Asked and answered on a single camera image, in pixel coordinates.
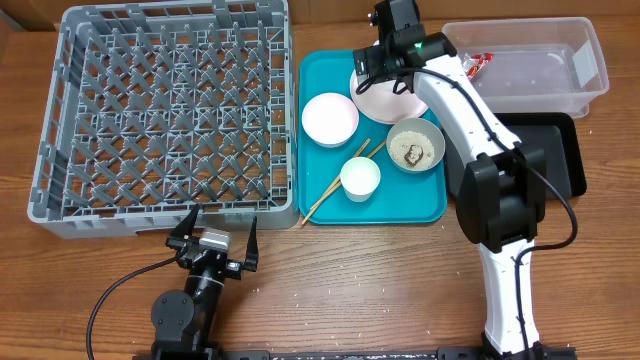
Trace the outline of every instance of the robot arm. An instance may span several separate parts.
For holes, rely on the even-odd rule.
[[[487,132],[488,128],[509,151],[544,173],[544,153],[520,144],[520,139],[497,120],[475,91],[463,71],[456,50],[442,33],[426,35],[419,22],[414,0],[385,0],[375,5],[372,25],[378,26],[379,44],[354,51],[358,80],[368,83],[395,80],[394,92],[414,92],[434,112],[449,144],[460,161],[460,184],[456,213],[468,239],[478,244],[482,258],[487,300],[487,322],[483,334],[485,350],[496,359],[525,350],[516,306],[515,263],[518,254],[534,245],[536,224],[544,218],[544,187],[527,171],[514,166]],[[421,72],[435,72],[456,82],[469,96],[446,79]],[[539,344],[531,306],[530,263],[527,254],[520,267],[522,309],[527,348]]]
[[[455,79],[472,97],[498,138],[511,149],[514,148],[514,144],[519,143],[520,139],[498,121],[474,90],[457,56],[443,55],[428,60],[424,68]],[[442,128],[458,151],[463,166],[466,167],[467,164],[475,162],[481,154],[491,157],[503,153],[503,150],[489,138],[477,115],[457,89],[427,74],[416,74],[413,87],[416,95],[440,120]],[[533,243],[532,239],[523,238],[503,245],[498,253],[492,252],[482,243],[478,245],[487,294],[487,322],[484,336],[491,347],[501,355],[524,351],[518,311],[515,306],[513,259],[525,248],[532,247]],[[539,335],[532,316],[530,263],[531,254],[527,254],[523,259],[520,272],[528,347],[532,348],[539,341]]]
[[[243,271],[255,272],[258,268],[256,218],[245,261],[237,261],[228,258],[230,233],[205,228],[200,237],[193,236],[198,211],[199,206],[193,207],[167,238],[167,247],[183,254],[177,262],[189,270],[189,276],[184,290],[165,292],[153,304],[151,320],[156,328],[151,349],[153,360],[220,359],[221,348],[209,340],[209,331],[225,279],[241,280]]]

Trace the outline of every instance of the pink plate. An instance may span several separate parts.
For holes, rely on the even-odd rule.
[[[358,81],[355,70],[351,74],[351,98],[368,118],[382,124],[393,125],[400,120],[419,118],[427,111],[427,105],[416,94],[405,91],[401,95],[393,93],[394,81],[375,84],[362,95],[356,95]]]

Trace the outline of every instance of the dish rack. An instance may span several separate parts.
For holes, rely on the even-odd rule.
[[[286,0],[73,7],[64,14],[28,205],[63,238],[293,226]]]

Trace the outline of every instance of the small white bowl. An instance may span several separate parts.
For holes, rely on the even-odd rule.
[[[404,167],[401,164],[398,164],[393,159],[393,156],[391,156],[391,151],[389,150],[389,147],[391,146],[391,142],[393,141],[393,138],[395,138],[398,134],[405,131],[413,131],[413,132],[423,134],[427,137],[427,139],[429,139],[429,141],[431,141],[431,144],[433,145],[433,161],[431,162],[431,165],[429,165],[429,167],[427,167],[426,169],[415,170],[415,169]],[[389,157],[391,158],[391,161],[393,161],[393,163],[396,164],[396,166],[400,170],[407,173],[411,173],[411,174],[417,174],[417,173],[421,173],[421,172],[433,169],[436,165],[438,165],[438,163],[444,157],[444,150],[445,150],[444,136],[442,135],[440,128],[435,126],[430,121],[427,121],[422,118],[404,119],[398,122],[397,124],[393,125],[391,130],[389,130],[389,134],[387,134],[386,147],[387,147],[387,152],[389,152]]]
[[[313,141],[327,148],[338,147],[356,132],[360,114],[348,97],[320,94],[302,111],[302,127]]]
[[[363,202],[380,184],[380,168],[369,158],[356,157],[342,166],[340,181],[351,201]]]

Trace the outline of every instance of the clear plastic bin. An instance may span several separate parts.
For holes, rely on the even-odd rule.
[[[493,112],[581,118],[589,102],[609,90],[600,43],[587,18],[458,22],[442,32],[461,58],[495,54],[472,81]]]

